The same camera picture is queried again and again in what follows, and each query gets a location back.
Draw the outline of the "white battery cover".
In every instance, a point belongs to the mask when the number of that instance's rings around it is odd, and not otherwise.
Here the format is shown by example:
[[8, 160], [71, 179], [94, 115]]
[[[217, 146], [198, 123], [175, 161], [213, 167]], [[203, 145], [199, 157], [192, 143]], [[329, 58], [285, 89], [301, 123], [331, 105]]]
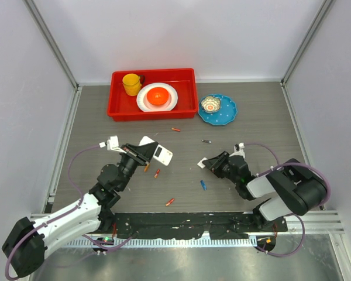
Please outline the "white battery cover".
[[206, 157], [202, 158], [198, 163], [197, 163], [197, 166], [200, 167], [201, 169], [204, 169], [205, 168], [205, 164], [204, 164], [204, 161], [207, 160]]

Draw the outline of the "white red remote control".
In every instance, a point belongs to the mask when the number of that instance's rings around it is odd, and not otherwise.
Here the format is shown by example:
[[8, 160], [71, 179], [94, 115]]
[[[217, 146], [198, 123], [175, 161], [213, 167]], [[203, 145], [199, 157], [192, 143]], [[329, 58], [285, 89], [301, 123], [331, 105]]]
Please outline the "white red remote control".
[[[155, 141], [149, 138], [148, 136], [144, 136], [140, 140], [139, 145], [142, 146], [142, 145], [147, 145], [149, 143], [155, 143]], [[155, 153], [153, 155], [153, 159], [163, 164], [164, 166], [168, 166], [172, 158], [173, 158], [173, 153], [158, 143]]]

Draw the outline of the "red AAA battery front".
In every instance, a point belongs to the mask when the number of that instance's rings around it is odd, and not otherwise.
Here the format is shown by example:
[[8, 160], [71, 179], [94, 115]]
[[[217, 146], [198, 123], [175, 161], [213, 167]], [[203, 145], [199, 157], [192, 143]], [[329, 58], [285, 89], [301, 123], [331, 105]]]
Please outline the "red AAA battery front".
[[169, 206], [169, 205], [172, 204], [174, 201], [175, 201], [175, 199], [172, 198], [171, 200], [169, 200], [169, 201], [165, 204], [165, 206]]

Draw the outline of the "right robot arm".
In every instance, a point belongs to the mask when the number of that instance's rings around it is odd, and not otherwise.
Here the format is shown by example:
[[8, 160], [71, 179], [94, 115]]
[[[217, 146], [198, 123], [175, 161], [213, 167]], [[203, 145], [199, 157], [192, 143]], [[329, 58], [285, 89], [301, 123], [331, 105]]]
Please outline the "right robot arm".
[[243, 155], [238, 152], [203, 158], [198, 166], [206, 168], [220, 179], [230, 180], [245, 200], [255, 200], [276, 193], [253, 209], [252, 223], [259, 231], [268, 230], [278, 218], [286, 215], [303, 216], [330, 198], [330, 186], [320, 172], [296, 159], [253, 175]]

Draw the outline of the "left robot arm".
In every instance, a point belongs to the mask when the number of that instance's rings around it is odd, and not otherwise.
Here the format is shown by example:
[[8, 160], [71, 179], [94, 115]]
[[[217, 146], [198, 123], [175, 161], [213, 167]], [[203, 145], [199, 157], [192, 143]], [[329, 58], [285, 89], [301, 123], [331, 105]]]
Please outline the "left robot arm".
[[37, 220], [23, 217], [15, 223], [2, 246], [7, 258], [7, 280], [31, 275], [53, 252], [75, 238], [96, 230], [102, 234], [109, 232], [114, 220], [111, 208], [135, 170], [146, 167], [152, 159], [167, 166], [173, 157], [147, 136], [142, 137], [138, 145], [120, 145], [117, 136], [111, 136], [96, 148], [118, 152], [121, 159], [117, 164], [105, 165], [97, 183], [87, 193], [80, 193], [77, 201]]

